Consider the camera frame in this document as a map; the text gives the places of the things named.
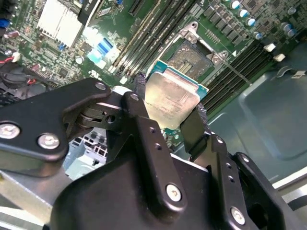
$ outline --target capacitor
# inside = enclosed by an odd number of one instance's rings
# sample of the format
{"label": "capacitor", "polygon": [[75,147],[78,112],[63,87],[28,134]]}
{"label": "capacitor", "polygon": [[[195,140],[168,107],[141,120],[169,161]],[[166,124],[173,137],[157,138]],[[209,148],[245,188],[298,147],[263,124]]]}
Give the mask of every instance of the capacitor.
{"label": "capacitor", "polygon": [[40,64],[35,64],[35,65],[33,65],[31,68],[30,68],[30,70],[32,70],[32,71],[38,71],[38,70],[40,70]]}
{"label": "capacitor", "polygon": [[292,14],[295,14],[295,13],[296,13],[296,8],[290,7],[290,8],[288,9],[288,14],[289,14],[289,15],[292,15]]}
{"label": "capacitor", "polygon": [[5,38],[16,38],[20,35],[20,33],[17,30],[10,31],[6,34]]}
{"label": "capacitor", "polygon": [[253,18],[249,18],[249,19],[246,20],[246,25],[248,25],[248,26],[254,26],[255,23],[256,23],[256,20],[253,19]]}
{"label": "capacitor", "polygon": [[76,57],[76,63],[77,64],[82,64],[84,62],[84,57],[82,57],[82,56],[77,56]]}
{"label": "capacitor", "polygon": [[262,33],[254,32],[254,37],[256,40],[261,40],[263,38]]}
{"label": "capacitor", "polygon": [[240,18],[245,18],[245,17],[248,16],[248,11],[245,10],[245,9],[242,9],[242,10],[239,11],[238,16],[239,16]]}
{"label": "capacitor", "polygon": [[289,23],[281,23],[281,28],[283,31],[285,31],[286,33],[289,32],[292,29],[292,25]]}
{"label": "capacitor", "polygon": [[240,2],[239,1],[233,1],[231,4],[230,4],[230,8],[231,9],[238,9],[240,7]]}
{"label": "capacitor", "polygon": [[291,29],[286,34],[288,37],[294,37],[296,35],[296,29]]}

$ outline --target black plastic bracket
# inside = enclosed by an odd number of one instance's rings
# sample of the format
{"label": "black plastic bracket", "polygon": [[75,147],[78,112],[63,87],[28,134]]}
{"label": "black plastic bracket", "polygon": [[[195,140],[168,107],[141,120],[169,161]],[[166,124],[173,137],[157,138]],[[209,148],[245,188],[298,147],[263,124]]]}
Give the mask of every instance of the black plastic bracket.
{"label": "black plastic bracket", "polygon": [[[188,201],[160,127],[149,119],[143,100],[136,94],[125,93],[122,106],[125,126],[115,142],[108,143],[107,162],[125,154],[133,146],[146,185],[150,210],[163,221],[173,222],[183,213]],[[175,202],[168,196],[166,187],[170,184],[179,189],[179,201]]]}
{"label": "black plastic bracket", "polygon": [[248,213],[259,229],[306,229],[251,158],[237,152],[232,159],[239,169]]}
{"label": "black plastic bracket", "polygon": [[[211,204],[212,218],[221,229],[258,229],[248,216],[238,169],[228,156],[227,147],[223,139],[212,134],[207,139],[207,148],[195,163],[206,167],[211,173]],[[232,215],[237,209],[245,221],[238,223]]]}
{"label": "black plastic bracket", "polygon": [[[2,108],[0,124],[18,126],[20,134],[0,138],[0,169],[33,176],[55,174],[68,153],[67,137],[75,132],[78,114],[110,93],[104,83],[88,78]],[[38,145],[46,133],[59,139],[57,148]]]}

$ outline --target screw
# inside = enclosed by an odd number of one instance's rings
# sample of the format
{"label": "screw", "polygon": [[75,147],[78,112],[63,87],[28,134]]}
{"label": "screw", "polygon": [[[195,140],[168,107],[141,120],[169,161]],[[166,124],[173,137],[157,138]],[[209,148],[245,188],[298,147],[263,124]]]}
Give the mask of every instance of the screw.
{"label": "screw", "polygon": [[249,159],[245,155],[242,155],[242,158],[245,162],[249,162]]}
{"label": "screw", "polygon": [[245,224],[245,218],[243,214],[237,209],[236,207],[232,207],[230,209],[232,217],[235,219],[235,221],[240,224],[244,225]]}
{"label": "screw", "polygon": [[138,98],[138,95],[136,95],[136,94],[130,94],[130,97],[132,98],[132,99],[134,99],[134,100],[136,100],[136,101],[138,101],[139,100],[139,98]]}
{"label": "screw", "polygon": [[97,82],[97,83],[95,84],[95,86],[96,86],[98,89],[100,89],[100,90],[105,90],[105,89],[106,89],[106,86],[105,86],[103,83],[101,83],[101,82]]}
{"label": "screw", "polygon": [[223,140],[222,140],[219,136],[216,136],[216,139],[217,139],[217,141],[218,141],[220,144],[223,143]]}
{"label": "screw", "polygon": [[172,201],[178,202],[179,200],[181,200],[181,192],[173,184],[168,184],[166,186],[166,193]]}
{"label": "screw", "polygon": [[46,133],[38,138],[38,145],[46,150],[53,150],[59,146],[59,139],[52,133]]}
{"label": "screw", "polygon": [[0,125],[0,138],[13,139],[20,134],[20,128],[13,124]]}

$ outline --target green circuit board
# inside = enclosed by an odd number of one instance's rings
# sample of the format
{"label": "green circuit board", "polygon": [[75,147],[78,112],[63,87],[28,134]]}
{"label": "green circuit board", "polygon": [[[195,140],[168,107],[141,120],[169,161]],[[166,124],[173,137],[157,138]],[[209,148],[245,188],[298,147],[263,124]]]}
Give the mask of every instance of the green circuit board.
{"label": "green circuit board", "polygon": [[[21,53],[23,66],[39,64],[39,74],[58,85],[93,77],[113,87],[121,85],[121,80],[126,78],[124,86],[132,89],[135,74],[146,73],[161,59],[208,86],[259,39],[257,35],[274,42],[276,50],[286,55],[298,43],[295,36],[306,28],[307,17],[307,4],[300,0],[243,0],[235,9],[232,4],[236,1],[123,0],[119,3],[101,0],[87,28],[82,26],[73,44],[63,48],[58,39],[42,34],[44,28],[38,26],[45,10],[52,11],[45,9],[46,1],[57,0],[18,2],[8,31],[18,31],[20,35],[2,39],[0,49],[3,53]],[[77,0],[58,2],[75,15],[81,9]],[[242,10],[247,11],[244,17],[240,15]],[[180,37],[169,46],[192,23],[197,24],[198,41],[191,43]],[[93,31],[95,38],[106,38],[112,44],[113,55],[103,57],[103,65],[88,58],[95,45],[87,32]],[[193,53],[190,57],[194,63],[183,58],[187,50]],[[223,52],[226,53],[224,60],[215,64],[213,55]],[[182,141],[179,129],[167,131],[167,136],[169,146],[177,146]]]}

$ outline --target heatsink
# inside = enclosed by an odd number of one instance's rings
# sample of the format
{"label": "heatsink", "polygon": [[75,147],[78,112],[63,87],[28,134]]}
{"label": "heatsink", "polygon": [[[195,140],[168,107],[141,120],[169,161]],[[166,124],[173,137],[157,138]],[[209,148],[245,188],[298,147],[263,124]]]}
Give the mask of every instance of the heatsink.
{"label": "heatsink", "polygon": [[78,16],[57,0],[47,0],[38,21],[42,34],[72,47],[81,30]]}

